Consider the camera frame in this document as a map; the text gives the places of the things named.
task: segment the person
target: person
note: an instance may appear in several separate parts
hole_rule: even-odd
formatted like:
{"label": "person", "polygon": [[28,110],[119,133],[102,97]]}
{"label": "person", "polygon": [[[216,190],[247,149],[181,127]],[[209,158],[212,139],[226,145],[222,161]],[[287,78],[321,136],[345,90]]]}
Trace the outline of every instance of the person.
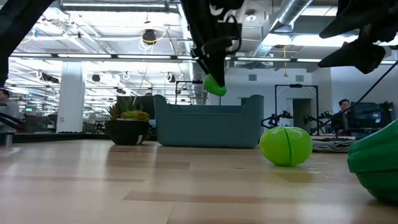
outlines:
{"label": "person", "polygon": [[[19,105],[17,102],[10,100],[10,92],[5,89],[0,89],[0,112],[18,118],[19,116]],[[0,122],[0,133],[16,130],[2,122]]]}
{"label": "person", "polygon": [[[343,99],[338,102],[340,105],[340,111],[344,111],[349,107],[349,100]],[[335,131],[337,136],[348,135],[347,130],[349,130],[351,119],[351,113],[346,111],[334,117],[331,121],[331,128]]]}

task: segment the doorway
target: doorway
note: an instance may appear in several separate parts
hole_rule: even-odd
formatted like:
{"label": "doorway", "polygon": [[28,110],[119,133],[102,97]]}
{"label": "doorway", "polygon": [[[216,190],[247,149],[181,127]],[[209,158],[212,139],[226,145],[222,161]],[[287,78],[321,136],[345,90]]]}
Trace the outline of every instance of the doorway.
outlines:
{"label": "doorway", "polygon": [[310,132],[311,122],[304,123],[304,116],[311,114],[311,99],[293,99],[293,126]]}

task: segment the green plastic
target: green plastic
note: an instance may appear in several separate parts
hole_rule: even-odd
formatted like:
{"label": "green plastic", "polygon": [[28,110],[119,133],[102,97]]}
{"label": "green plastic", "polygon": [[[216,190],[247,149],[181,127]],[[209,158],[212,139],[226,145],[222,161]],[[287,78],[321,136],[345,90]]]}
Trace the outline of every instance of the green plastic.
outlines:
{"label": "green plastic", "polygon": [[398,120],[354,143],[348,167],[374,197],[398,204]]}
{"label": "green plastic", "polygon": [[205,90],[208,90],[209,93],[217,95],[217,96],[224,96],[226,94],[226,87],[219,86],[214,77],[211,74],[208,74],[204,80]]}
{"label": "green plastic", "polygon": [[301,128],[276,127],[261,136],[260,148],[264,157],[272,163],[293,167],[311,156],[312,139]]}

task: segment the wooden floor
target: wooden floor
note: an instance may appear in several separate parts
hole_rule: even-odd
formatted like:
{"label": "wooden floor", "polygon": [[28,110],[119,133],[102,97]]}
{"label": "wooden floor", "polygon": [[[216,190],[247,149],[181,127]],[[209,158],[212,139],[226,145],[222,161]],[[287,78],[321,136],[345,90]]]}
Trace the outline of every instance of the wooden floor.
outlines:
{"label": "wooden floor", "polygon": [[16,144],[0,149],[0,223],[398,223],[346,159],[313,154],[285,168],[258,149]]}

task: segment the pillar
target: pillar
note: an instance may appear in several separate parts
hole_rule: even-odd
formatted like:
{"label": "pillar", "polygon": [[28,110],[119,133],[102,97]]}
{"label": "pillar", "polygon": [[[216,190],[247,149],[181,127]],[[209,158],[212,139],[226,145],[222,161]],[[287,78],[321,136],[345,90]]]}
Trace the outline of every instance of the pillar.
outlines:
{"label": "pillar", "polygon": [[85,102],[86,74],[83,62],[63,62],[57,133],[81,132]]}

